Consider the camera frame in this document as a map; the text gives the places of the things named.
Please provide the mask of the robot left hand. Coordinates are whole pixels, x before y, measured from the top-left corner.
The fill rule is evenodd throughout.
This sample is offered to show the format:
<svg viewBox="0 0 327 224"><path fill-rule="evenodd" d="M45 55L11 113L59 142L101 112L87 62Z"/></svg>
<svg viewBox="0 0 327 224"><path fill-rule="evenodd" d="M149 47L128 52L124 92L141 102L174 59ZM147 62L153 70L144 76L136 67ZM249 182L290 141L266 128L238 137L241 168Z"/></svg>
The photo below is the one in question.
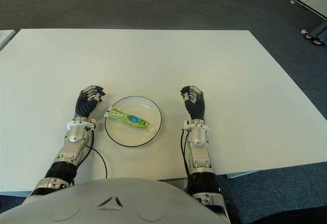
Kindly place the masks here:
<svg viewBox="0 0 327 224"><path fill-rule="evenodd" d="M75 117L86 117L96 108L102 97L105 96L104 89L100 86L90 85L79 93L75 106Z"/></svg>

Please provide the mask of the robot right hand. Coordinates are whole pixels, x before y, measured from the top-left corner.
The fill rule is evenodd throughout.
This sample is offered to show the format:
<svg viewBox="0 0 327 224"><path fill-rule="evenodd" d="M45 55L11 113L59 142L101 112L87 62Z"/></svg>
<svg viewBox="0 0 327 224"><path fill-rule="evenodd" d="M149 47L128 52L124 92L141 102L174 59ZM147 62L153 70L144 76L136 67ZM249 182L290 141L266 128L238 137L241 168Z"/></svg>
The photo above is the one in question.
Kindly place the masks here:
<svg viewBox="0 0 327 224"><path fill-rule="evenodd" d="M204 120L204 93L196 86L185 86L180 93L191 119Z"/></svg>

